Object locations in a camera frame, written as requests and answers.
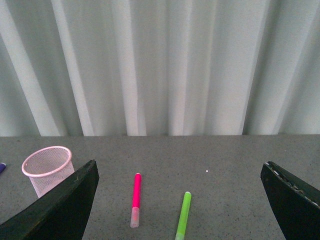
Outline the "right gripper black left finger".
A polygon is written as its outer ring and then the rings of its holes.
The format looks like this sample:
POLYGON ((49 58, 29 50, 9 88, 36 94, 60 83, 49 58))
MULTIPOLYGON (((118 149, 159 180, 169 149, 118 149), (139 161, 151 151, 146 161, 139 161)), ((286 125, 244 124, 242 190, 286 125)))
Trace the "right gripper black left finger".
POLYGON ((80 240, 91 213, 99 173, 95 160, 0 226, 2 240, 80 240))

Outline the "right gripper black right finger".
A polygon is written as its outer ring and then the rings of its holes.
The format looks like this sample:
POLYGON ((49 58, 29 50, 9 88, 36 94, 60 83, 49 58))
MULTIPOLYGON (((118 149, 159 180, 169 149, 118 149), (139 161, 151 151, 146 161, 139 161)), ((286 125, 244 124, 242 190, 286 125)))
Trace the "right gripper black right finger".
POLYGON ((320 191, 272 161, 260 178, 270 207, 287 240, 320 238, 320 191))

